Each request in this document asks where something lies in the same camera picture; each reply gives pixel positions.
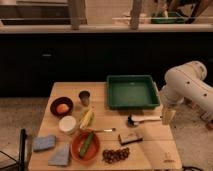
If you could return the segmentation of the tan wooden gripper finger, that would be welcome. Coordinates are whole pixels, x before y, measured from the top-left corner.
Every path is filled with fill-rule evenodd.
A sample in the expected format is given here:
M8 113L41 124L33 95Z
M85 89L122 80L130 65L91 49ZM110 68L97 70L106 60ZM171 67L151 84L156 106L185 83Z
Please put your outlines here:
M173 117L176 114L176 110L173 108L168 108L168 107L164 107L162 109L162 124L163 125L168 125L171 120L173 119Z

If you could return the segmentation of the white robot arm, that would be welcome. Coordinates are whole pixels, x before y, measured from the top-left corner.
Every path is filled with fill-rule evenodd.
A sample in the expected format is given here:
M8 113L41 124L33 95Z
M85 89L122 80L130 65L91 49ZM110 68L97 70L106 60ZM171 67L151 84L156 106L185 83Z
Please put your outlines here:
M199 61L187 62L165 73L166 84L159 92L163 125L171 122L175 115L174 106L180 105L185 98L213 115L213 87L203 82L206 76L207 69Z

